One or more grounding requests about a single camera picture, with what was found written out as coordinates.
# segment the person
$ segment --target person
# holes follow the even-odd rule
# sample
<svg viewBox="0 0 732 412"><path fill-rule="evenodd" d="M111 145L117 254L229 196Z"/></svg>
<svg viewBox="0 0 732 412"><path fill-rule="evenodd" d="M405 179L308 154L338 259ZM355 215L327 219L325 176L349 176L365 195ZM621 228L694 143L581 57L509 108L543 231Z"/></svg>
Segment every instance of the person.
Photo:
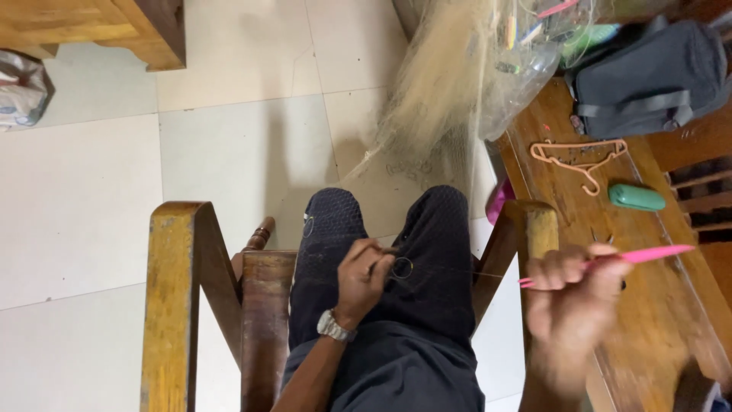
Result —
<svg viewBox="0 0 732 412"><path fill-rule="evenodd" d="M277 412L483 411L470 336L468 202L436 186L407 213L395 256L368 238L343 189L305 210ZM612 246L528 262L533 339L520 411L577 411L592 351L611 327L631 264Z"/></svg>

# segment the dark pants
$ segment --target dark pants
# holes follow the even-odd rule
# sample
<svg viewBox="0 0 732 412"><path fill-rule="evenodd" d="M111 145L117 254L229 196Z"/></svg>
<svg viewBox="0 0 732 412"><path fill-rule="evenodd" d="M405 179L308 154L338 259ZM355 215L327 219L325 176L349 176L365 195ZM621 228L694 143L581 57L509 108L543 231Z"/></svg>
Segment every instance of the dark pants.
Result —
<svg viewBox="0 0 732 412"><path fill-rule="evenodd" d="M356 239L367 237L350 192L328 188L310 199L290 294L290 350L319 336L320 316L338 300L338 265ZM447 336L470 350L475 315L465 196L450 186L427 190L410 207L393 246L399 251L390 279L362 324L393 320Z"/></svg>

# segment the wooden chair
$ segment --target wooden chair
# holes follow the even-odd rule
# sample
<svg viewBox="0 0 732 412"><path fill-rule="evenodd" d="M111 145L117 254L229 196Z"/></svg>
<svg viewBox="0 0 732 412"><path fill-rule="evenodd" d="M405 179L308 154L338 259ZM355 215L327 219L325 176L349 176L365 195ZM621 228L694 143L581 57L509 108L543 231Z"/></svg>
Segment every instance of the wooden chair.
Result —
<svg viewBox="0 0 732 412"><path fill-rule="evenodd" d="M242 371L242 411L272 408L288 354L288 297L297 258L297 251L263 250L274 226L273 218L265 218L229 260L210 202L166 202L152 213L142 412L195 410L199 285ZM476 272L487 275L474 278L477 322L517 252L523 275L529 257L558 246L554 209L507 202L485 252L475 259Z"/></svg>

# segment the tile floor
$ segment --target tile floor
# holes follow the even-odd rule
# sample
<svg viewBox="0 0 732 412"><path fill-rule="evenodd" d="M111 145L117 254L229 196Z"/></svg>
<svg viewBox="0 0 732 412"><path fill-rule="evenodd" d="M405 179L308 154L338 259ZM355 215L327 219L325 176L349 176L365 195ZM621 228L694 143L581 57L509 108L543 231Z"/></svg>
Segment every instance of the tile floor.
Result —
<svg viewBox="0 0 732 412"><path fill-rule="evenodd" d="M230 254L272 215L270 246L296 248L310 195L373 140L407 46L390 0L185 3L186 70L63 45L45 62L56 94L41 122L0 134L0 410L136 411L150 212L213 201ZM479 157L475 254L496 181ZM373 228L390 243L400 222ZM488 411L515 411L523 388L517 277L473 339ZM197 407L236 411L238 393L203 299Z"/></svg>

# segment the wooden cabinet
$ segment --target wooden cabinet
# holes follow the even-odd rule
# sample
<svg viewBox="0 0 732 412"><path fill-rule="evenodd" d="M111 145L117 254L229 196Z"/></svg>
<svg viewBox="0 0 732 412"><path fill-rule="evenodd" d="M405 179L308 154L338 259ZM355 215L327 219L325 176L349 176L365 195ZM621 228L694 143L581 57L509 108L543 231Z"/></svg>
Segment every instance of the wooden cabinet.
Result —
<svg viewBox="0 0 732 412"><path fill-rule="evenodd" d="M129 48L148 71L185 67L182 0L0 0L0 48L37 58L59 43Z"/></svg>

